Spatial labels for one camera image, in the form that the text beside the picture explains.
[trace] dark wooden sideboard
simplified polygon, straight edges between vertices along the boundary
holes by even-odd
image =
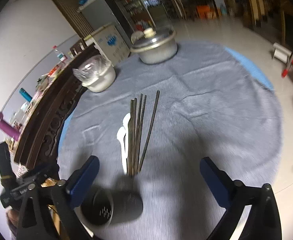
[[[56,162],[64,121],[76,107],[86,88],[73,75],[88,58],[99,54],[94,44],[78,54],[43,95],[19,138],[14,162],[33,169],[41,163]]]

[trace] stool leg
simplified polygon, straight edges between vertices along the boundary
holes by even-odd
[[[288,62],[288,64],[287,64],[286,68],[285,68],[285,70],[284,70],[284,71],[282,72],[282,74],[281,74],[281,76],[282,76],[283,78],[287,75],[289,69],[291,68],[292,61],[293,61],[293,54],[291,55],[291,57],[290,57],[290,59],[289,59],[289,62]]]

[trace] black cup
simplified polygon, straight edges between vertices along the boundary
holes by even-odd
[[[91,225],[106,227],[137,219],[142,214],[143,202],[136,192],[93,187],[80,208]]]

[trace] metal bolt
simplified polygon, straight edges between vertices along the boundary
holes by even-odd
[[[271,185],[270,185],[270,184],[265,184],[265,185],[264,185],[264,188],[265,188],[265,189],[271,189]]]
[[[66,183],[65,179],[60,179],[60,180],[57,182],[57,185],[60,187],[60,186],[63,186],[65,183]]]
[[[243,185],[243,182],[240,181],[240,180],[238,180],[238,179],[236,179],[233,183],[234,183],[234,185],[236,185],[237,187],[241,187],[241,186]]]
[[[35,188],[35,184],[30,184],[28,187],[27,187],[29,190],[32,190],[32,189],[34,189]]]

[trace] blue gripper pad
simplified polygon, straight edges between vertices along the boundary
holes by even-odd
[[[201,159],[200,173],[219,206],[227,209],[231,205],[231,194],[234,189],[231,178],[219,170],[209,157]]]
[[[88,190],[100,169],[98,157],[90,156],[79,170],[74,171],[68,179],[66,192],[70,195],[69,206],[71,209],[78,207],[83,202]]]

